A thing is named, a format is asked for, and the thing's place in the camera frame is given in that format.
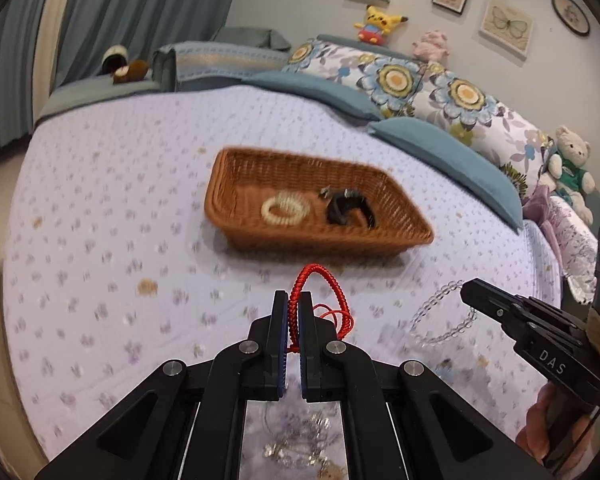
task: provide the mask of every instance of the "brown basket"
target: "brown basket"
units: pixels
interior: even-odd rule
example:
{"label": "brown basket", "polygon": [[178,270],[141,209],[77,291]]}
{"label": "brown basket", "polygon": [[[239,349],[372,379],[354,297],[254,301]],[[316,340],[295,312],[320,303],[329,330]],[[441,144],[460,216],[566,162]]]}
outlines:
{"label": "brown basket", "polygon": [[[376,216],[376,227],[368,229],[359,211],[350,215],[351,225],[329,224],[329,200],[318,197],[326,186],[359,190]],[[284,190],[300,192],[312,210],[295,226],[267,224],[260,212],[262,203]],[[241,250],[393,256],[433,241],[429,223],[384,171],[257,148],[225,148],[218,153],[206,189],[205,213]]]}

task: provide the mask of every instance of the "black cable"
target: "black cable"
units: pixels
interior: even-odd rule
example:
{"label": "black cable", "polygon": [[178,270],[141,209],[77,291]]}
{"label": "black cable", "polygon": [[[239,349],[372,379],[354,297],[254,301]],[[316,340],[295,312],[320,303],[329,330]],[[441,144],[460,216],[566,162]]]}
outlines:
{"label": "black cable", "polygon": [[554,476],[557,476],[558,473],[560,472],[560,469],[562,469],[562,467],[564,466],[564,464],[566,464],[567,460],[569,459],[569,457],[573,454],[573,452],[576,450],[576,448],[578,447],[578,445],[582,442],[582,439],[584,438],[584,436],[589,432],[589,430],[593,427],[596,419],[600,416],[600,408],[598,408],[596,410],[596,413],[594,413],[593,417],[591,417],[591,420],[589,421],[589,423],[587,424],[587,427],[585,428],[585,430],[582,432],[582,434],[578,437],[578,439],[573,443],[573,446],[571,446],[571,449],[569,450],[569,452],[567,454],[564,455],[564,458],[562,460],[560,460],[560,462],[558,462],[558,464],[554,467],[554,469],[551,471],[551,473]]}

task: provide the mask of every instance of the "beige curtain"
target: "beige curtain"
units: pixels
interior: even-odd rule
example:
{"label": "beige curtain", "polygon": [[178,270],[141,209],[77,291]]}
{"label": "beige curtain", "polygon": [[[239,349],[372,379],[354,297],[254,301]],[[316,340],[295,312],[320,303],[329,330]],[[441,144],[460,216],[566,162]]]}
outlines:
{"label": "beige curtain", "polygon": [[51,94],[51,78],[56,64],[58,36],[67,0],[46,0],[40,17],[32,74],[32,113],[34,124]]}

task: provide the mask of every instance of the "white beaded bracelet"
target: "white beaded bracelet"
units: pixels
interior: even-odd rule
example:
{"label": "white beaded bracelet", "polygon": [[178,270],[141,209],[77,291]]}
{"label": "white beaded bracelet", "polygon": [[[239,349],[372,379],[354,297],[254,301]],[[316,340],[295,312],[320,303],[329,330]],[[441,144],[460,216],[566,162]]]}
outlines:
{"label": "white beaded bracelet", "polygon": [[[278,209],[288,213],[289,216],[278,216],[271,212],[271,209]],[[278,193],[276,196],[268,198],[262,204],[260,210],[262,219],[271,225],[298,225],[311,210],[309,203],[300,195],[292,195],[286,192]]]}

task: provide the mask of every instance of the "red string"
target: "red string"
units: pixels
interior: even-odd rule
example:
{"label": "red string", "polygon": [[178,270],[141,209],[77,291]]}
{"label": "red string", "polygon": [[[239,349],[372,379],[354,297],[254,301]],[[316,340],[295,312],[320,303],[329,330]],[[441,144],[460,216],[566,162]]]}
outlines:
{"label": "red string", "polygon": [[314,310],[318,307],[326,308],[327,312],[322,314],[320,317],[333,316],[333,323],[336,326],[336,330],[338,329],[336,314],[340,314],[342,316],[342,325],[338,330],[338,339],[343,339],[349,332],[351,332],[351,329],[353,328],[353,316],[349,311],[349,305],[347,305],[344,292],[340,288],[340,285],[338,285],[336,279],[323,266],[319,264],[308,264],[304,266],[304,269],[302,269],[298,275],[298,278],[294,283],[294,288],[291,290],[291,295],[289,296],[288,325],[291,346],[287,349],[287,352],[298,353],[300,351],[298,346],[298,301],[300,300],[300,293],[302,292],[302,288],[304,287],[306,280],[314,272],[320,274],[327,281],[327,283],[329,283],[329,286],[333,289],[336,295],[338,305],[340,306],[339,310],[333,310],[330,306],[319,303],[314,306]]}

